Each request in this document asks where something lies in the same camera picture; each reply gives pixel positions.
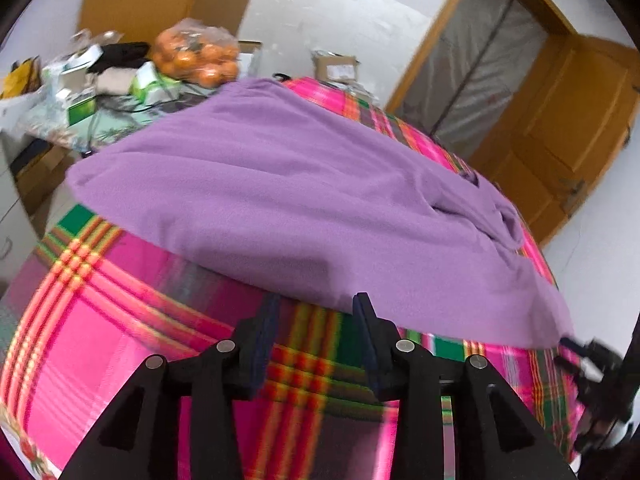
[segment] purple fleece cloth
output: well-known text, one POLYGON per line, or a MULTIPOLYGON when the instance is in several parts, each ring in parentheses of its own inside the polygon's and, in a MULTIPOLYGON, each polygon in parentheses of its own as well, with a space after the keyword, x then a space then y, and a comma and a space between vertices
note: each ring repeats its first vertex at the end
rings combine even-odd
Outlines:
POLYGON ((236 280, 398 326, 521 348, 572 331, 561 295, 514 250, 513 206, 271 80, 228 84, 78 162, 76 198, 236 280))

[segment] bed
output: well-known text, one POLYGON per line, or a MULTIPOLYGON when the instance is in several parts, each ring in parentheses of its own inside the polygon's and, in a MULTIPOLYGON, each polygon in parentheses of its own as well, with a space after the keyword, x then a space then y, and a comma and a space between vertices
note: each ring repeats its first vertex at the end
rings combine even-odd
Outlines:
MULTIPOLYGON (((303 78, 291 91, 402 142, 451 171, 464 162, 408 124, 303 78)), ((520 250, 555 285, 533 238, 520 250)), ((76 205, 40 242, 0 301, 0 427, 36 478, 59 475, 84 434, 149 354, 192 356, 252 316, 265 291, 199 267, 76 205)), ((351 316, 285 300, 268 378, 236 402, 249 479, 386 479, 398 406, 366 387, 351 316)), ((570 459, 580 408, 553 365, 558 348, 451 340, 410 328, 436 355, 483 354, 570 459)), ((450 399, 442 398, 446 477, 455 475, 450 399)), ((189 478, 180 449, 179 478, 189 478)))

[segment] wooden door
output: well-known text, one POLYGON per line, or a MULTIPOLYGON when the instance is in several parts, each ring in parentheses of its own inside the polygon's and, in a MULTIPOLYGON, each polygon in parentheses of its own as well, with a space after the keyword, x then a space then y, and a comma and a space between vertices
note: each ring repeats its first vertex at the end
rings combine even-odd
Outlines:
POLYGON ((638 92, 638 51, 551 36, 470 163, 520 209, 545 244, 622 148, 638 92))

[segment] metal screw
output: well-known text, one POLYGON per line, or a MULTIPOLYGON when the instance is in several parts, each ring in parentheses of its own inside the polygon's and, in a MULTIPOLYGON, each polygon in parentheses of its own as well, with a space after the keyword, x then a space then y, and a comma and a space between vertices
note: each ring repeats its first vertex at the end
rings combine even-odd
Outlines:
POLYGON ((486 366, 489 364, 489 361, 487 361, 484 356, 475 354, 469 358, 469 363, 472 365, 473 368, 478 368, 478 370, 482 370, 483 368, 486 368, 486 366))
POLYGON ((223 339, 222 341, 218 341, 218 344, 216 345, 218 352, 222 352, 223 354, 231 352, 235 347, 236 343, 231 341, 231 339, 223 339))
POLYGON ((401 352, 413 352, 415 348, 415 343, 408 339, 401 339, 396 343, 396 348, 401 352))
POLYGON ((155 370, 156 368, 161 367, 162 363, 164 363, 164 359, 162 359, 162 357, 159 355, 152 355, 146 358, 145 366, 149 368, 149 370, 155 370))

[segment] floral pattern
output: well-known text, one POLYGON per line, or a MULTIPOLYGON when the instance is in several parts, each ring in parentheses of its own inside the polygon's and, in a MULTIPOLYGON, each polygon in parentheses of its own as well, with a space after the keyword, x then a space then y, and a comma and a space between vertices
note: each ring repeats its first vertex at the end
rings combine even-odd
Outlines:
POLYGON ((6 406, 0 402, 0 428, 20 443, 22 456, 31 465, 31 473, 39 480, 56 480, 49 467, 49 460, 37 448, 37 446, 24 433, 14 416, 9 413, 6 406))
POLYGON ((168 114, 200 104, 215 92, 183 83, 178 100, 152 106, 142 105, 130 95, 101 96, 97 112, 73 126, 56 122, 56 115, 44 101, 21 116, 16 128, 76 152, 99 151, 168 114))

